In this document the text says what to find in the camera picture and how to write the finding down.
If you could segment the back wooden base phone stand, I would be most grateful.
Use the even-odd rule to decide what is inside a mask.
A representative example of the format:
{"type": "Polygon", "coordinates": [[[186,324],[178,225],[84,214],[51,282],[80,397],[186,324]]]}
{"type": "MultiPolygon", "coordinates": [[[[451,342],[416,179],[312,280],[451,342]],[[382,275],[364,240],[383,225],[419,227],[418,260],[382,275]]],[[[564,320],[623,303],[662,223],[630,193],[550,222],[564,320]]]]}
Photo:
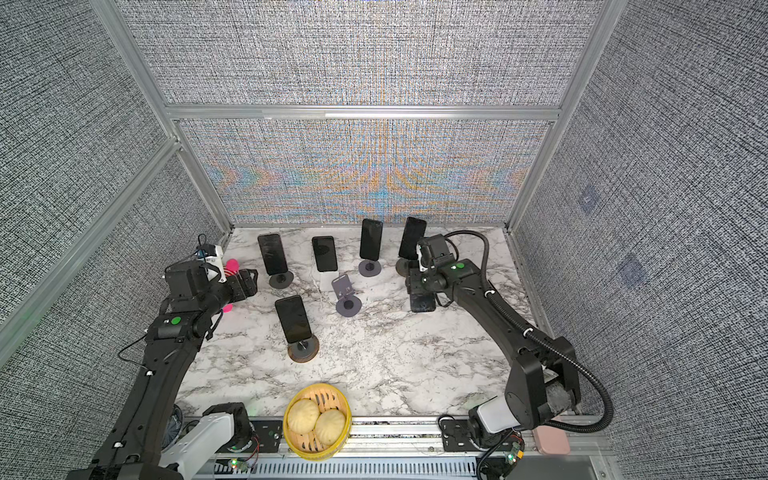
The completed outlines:
{"type": "Polygon", "coordinates": [[[419,268],[418,260],[399,258],[395,264],[396,272],[404,278],[409,277],[409,272],[411,269],[418,269],[418,268],[419,268]]]}

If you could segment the wooden base phone stand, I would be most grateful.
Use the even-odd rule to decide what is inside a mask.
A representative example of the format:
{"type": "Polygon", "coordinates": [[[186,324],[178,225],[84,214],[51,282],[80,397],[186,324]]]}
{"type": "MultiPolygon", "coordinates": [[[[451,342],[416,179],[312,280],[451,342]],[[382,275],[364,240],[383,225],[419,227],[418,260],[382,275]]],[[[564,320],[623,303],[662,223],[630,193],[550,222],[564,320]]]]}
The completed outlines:
{"type": "Polygon", "coordinates": [[[315,335],[287,346],[289,358],[296,363],[307,363],[314,359],[318,352],[319,340],[315,335]]]}
{"type": "Polygon", "coordinates": [[[409,272],[411,269],[418,269],[418,268],[419,268],[418,260],[399,258],[395,264],[396,272],[404,278],[409,277],[409,272]]]}

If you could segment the front wooden base phone stand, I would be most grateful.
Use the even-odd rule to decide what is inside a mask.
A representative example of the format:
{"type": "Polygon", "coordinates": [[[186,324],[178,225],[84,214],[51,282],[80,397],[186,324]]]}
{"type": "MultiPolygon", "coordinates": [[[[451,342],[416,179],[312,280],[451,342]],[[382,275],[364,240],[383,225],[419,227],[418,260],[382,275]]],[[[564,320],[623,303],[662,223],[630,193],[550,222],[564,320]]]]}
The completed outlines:
{"type": "Polygon", "coordinates": [[[296,363],[307,363],[314,359],[318,352],[319,340],[315,335],[287,346],[289,358],[296,363]]]}

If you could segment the pink white plush toy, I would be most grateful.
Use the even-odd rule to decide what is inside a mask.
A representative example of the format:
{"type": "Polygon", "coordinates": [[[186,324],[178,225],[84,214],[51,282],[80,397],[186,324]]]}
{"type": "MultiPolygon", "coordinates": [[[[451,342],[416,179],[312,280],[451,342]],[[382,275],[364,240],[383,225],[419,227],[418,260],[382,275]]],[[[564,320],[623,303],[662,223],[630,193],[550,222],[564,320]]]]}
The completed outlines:
{"type": "MultiPolygon", "coordinates": [[[[240,269],[239,262],[236,259],[229,259],[224,265],[225,277],[229,278],[229,277],[235,276],[239,272],[239,269],[240,269]]],[[[226,314],[230,312],[232,309],[233,309],[233,305],[229,303],[222,308],[222,312],[226,314]]]]}

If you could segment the right steamed bun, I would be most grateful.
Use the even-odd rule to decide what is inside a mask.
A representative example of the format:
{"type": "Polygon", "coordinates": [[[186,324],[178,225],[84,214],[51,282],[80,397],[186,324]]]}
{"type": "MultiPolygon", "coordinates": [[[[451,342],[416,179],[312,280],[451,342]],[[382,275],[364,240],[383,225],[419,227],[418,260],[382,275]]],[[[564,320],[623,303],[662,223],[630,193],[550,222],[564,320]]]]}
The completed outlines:
{"type": "Polygon", "coordinates": [[[316,440],[325,447],[332,446],[345,429],[346,416],[337,409],[329,409],[320,414],[315,424],[316,440]]]}

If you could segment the purple round phone stand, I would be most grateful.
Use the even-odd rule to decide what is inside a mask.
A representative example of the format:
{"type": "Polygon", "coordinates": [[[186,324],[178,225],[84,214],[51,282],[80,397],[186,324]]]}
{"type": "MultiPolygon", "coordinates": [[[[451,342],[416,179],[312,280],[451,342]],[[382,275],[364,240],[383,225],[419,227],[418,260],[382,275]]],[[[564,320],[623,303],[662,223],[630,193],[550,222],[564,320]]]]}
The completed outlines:
{"type": "Polygon", "coordinates": [[[346,318],[357,315],[362,308],[362,301],[357,297],[350,278],[344,274],[331,282],[337,297],[336,311],[346,318]]]}

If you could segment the black phone purple stand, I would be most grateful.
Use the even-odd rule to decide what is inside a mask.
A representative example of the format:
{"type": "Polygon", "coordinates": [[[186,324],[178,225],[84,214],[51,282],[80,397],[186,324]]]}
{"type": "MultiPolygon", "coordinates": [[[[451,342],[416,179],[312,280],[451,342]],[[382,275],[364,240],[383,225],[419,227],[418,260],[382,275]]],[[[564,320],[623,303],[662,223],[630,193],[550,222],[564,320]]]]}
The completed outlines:
{"type": "Polygon", "coordinates": [[[411,293],[409,295],[410,311],[413,313],[434,312],[437,307],[436,295],[434,292],[411,293]]]}

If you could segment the left steamed bun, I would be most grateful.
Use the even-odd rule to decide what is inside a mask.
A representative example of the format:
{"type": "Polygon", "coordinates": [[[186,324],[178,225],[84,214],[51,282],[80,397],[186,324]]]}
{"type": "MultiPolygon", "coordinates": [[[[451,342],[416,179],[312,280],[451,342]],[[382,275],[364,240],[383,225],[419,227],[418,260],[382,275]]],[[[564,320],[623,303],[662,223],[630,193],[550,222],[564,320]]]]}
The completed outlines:
{"type": "Polygon", "coordinates": [[[291,432],[297,435],[311,433],[320,416],[319,406],[311,399],[299,399],[289,409],[286,422],[291,432]]]}

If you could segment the dark far left phone stand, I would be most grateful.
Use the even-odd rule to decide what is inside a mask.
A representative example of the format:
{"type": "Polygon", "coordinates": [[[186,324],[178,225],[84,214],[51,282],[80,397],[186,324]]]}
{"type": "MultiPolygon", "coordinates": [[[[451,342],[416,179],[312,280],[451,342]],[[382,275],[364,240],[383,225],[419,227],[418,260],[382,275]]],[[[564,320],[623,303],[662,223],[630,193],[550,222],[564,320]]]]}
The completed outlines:
{"type": "Polygon", "coordinates": [[[268,283],[272,288],[282,290],[288,288],[293,280],[294,274],[291,271],[286,271],[284,273],[270,275],[268,283]]]}

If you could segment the black phone on wooden stand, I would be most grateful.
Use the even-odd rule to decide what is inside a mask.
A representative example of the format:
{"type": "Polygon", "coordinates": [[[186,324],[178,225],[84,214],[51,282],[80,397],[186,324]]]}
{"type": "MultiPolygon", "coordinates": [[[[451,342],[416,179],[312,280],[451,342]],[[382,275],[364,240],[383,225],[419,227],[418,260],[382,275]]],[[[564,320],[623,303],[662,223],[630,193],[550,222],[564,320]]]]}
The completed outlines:
{"type": "Polygon", "coordinates": [[[427,222],[425,220],[408,217],[406,219],[398,256],[406,260],[416,260],[418,258],[417,246],[426,232],[427,222]]]}

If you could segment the aluminium front rail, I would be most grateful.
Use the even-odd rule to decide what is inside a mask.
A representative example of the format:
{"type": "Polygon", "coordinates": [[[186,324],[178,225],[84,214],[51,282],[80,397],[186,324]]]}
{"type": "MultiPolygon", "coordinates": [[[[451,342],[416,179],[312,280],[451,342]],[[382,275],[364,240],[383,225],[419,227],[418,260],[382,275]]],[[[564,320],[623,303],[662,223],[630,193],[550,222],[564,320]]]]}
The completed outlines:
{"type": "Polygon", "coordinates": [[[522,458],[509,445],[488,459],[481,451],[444,449],[437,416],[362,416],[333,457],[308,461],[283,437],[278,417],[254,417],[259,446],[231,453],[221,450],[197,473],[199,479],[476,479],[477,468],[496,479],[620,479],[617,457],[602,434],[567,434],[571,453],[542,455],[533,434],[524,434],[522,458]]]}

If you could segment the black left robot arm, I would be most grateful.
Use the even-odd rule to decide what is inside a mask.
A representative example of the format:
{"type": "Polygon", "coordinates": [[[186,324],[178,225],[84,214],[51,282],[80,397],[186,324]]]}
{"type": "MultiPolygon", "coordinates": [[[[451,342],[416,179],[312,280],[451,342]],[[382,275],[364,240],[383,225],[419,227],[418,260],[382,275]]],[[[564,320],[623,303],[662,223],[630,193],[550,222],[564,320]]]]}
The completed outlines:
{"type": "Polygon", "coordinates": [[[175,400],[204,341],[212,338],[228,304],[257,291],[258,273],[226,271],[199,260],[167,267],[169,295],[143,340],[143,359],[118,420],[85,469],[70,479],[189,479],[219,449],[235,452],[253,443],[253,428],[241,402],[208,408],[184,445],[162,448],[175,400]]]}

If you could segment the steamed bun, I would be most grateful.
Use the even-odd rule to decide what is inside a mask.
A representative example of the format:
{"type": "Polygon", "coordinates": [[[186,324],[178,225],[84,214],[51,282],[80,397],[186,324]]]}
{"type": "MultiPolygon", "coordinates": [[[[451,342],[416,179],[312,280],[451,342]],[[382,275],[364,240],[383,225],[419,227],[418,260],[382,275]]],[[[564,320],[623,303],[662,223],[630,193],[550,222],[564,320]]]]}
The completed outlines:
{"type": "Polygon", "coordinates": [[[299,399],[289,409],[286,422],[291,432],[297,435],[311,433],[320,416],[319,406],[311,399],[299,399]]]}
{"type": "Polygon", "coordinates": [[[316,440],[325,447],[332,446],[345,429],[346,416],[337,409],[329,409],[320,414],[315,424],[316,440]]]}

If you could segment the black phone on grey stand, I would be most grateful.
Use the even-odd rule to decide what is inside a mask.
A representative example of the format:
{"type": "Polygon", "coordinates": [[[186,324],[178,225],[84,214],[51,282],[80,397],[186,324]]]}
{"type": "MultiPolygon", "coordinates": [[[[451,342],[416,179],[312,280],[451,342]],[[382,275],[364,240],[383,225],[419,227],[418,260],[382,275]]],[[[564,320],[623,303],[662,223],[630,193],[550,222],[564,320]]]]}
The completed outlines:
{"type": "Polygon", "coordinates": [[[379,220],[364,219],[361,228],[360,257],[378,261],[381,251],[383,223],[379,220]]]}

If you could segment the black phone front wooden stand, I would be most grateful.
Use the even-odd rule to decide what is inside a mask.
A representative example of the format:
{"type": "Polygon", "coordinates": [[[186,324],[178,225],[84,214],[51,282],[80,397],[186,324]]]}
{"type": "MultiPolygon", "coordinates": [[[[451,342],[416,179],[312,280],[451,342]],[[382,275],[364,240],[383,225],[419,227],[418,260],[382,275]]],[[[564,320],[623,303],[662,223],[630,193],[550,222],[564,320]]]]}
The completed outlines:
{"type": "Polygon", "coordinates": [[[306,341],[313,336],[300,295],[276,300],[274,305],[288,344],[306,341]]]}

